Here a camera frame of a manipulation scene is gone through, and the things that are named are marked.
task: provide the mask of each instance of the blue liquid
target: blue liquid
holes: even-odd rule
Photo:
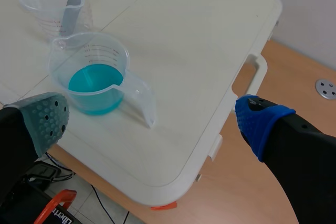
[[[78,70],[69,82],[69,90],[95,92],[113,84],[120,85],[123,77],[112,66],[105,64],[88,65]],[[88,114],[104,114],[115,109],[122,100],[122,93],[110,89],[96,95],[71,95],[79,104],[78,108]]]

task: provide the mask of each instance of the table handle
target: table handle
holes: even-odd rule
[[[256,95],[266,75],[267,62],[261,54],[250,54],[245,63],[253,64],[256,68],[256,73],[254,74],[245,94]]]

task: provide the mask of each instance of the measuring cup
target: measuring cup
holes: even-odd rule
[[[153,92],[128,70],[129,61],[126,48],[110,35],[79,33],[51,42],[49,71],[80,111],[110,112],[125,95],[152,127],[156,121]]]
[[[88,0],[19,0],[31,12],[47,39],[70,36],[92,28]]]

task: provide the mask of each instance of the measuring cup handle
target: measuring cup handle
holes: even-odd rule
[[[118,89],[138,104],[146,124],[152,128],[156,121],[156,103],[151,87],[126,70],[124,80]]]

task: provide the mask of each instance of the cable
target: cable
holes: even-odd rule
[[[59,168],[61,168],[61,169],[63,169],[63,170],[67,170],[68,172],[72,172],[72,170],[70,170],[69,168],[66,168],[66,167],[64,167],[64,166],[61,166],[60,164],[57,164],[56,161],[54,160],[54,158],[53,158],[49,153],[46,152],[46,155],[47,155],[47,157],[50,159],[50,161],[51,161],[54,165],[56,165],[57,167],[59,167]]]
[[[126,223],[126,220],[127,220],[127,217],[128,217],[129,214],[130,214],[130,212],[128,211],[127,214],[126,214],[126,217],[125,217],[125,219],[124,219],[124,222],[123,222],[122,224],[125,224],[125,223]]]
[[[61,181],[66,181],[66,180],[69,180],[69,179],[72,179],[74,177],[74,175],[76,173],[74,173],[72,170],[60,165],[60,164],[57,164],[56,160],[49,154],[46,152],[46,156],[50,159],[50,161],[56,165],[57,167],[63,169],[63,170],[67,170],[68,172],[71,172],[71,174],[67,174],[67,175],[62,175],[62,176],[58,176],[56,177],[56,179],[53,179],[51,182],[54,183],[54,182],[61,182]]]
[[[109,213],[107,212],[107,210],[105,209],[103,203],[100,201],[100,198],[99,198],[99,196],[98,196],[98,194],[97,194],[97,191],[96,191],[95,187],[94,187],[93,185],[91,185],[91,186],[92,186],[92,188],[93,188],[93,190],[94,190],[94,193],[96,194],[96,197],[97,197],[97,199],[98,199],[98,201],[99,201],[101,207],[104,209],[104,211],[106,212],[107,216],[110,218],[110,220],[112,221],[112,223],[113,223],[113,224],[116,224],[116,223],[113,221],[112,217],[111,217],[111,216],[109,215]]]

